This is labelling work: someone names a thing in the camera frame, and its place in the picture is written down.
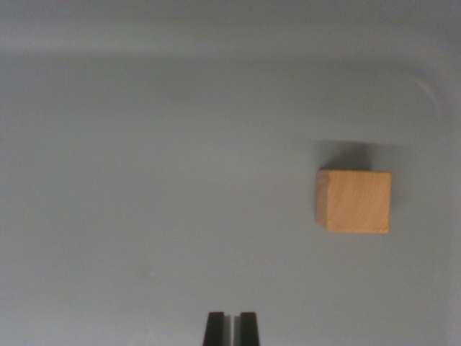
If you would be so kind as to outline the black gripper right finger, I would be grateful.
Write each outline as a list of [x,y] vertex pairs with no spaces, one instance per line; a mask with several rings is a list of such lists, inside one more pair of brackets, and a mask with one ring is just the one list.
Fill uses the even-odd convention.
[[256,312],[241,312],[234,317],[233,345],[260,346]]

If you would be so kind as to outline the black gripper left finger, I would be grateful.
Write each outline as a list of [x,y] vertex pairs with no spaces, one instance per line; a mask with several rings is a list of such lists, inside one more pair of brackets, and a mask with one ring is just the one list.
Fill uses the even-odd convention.
[[223,311],[208,314],[203,346],[231,345],[231,317]]

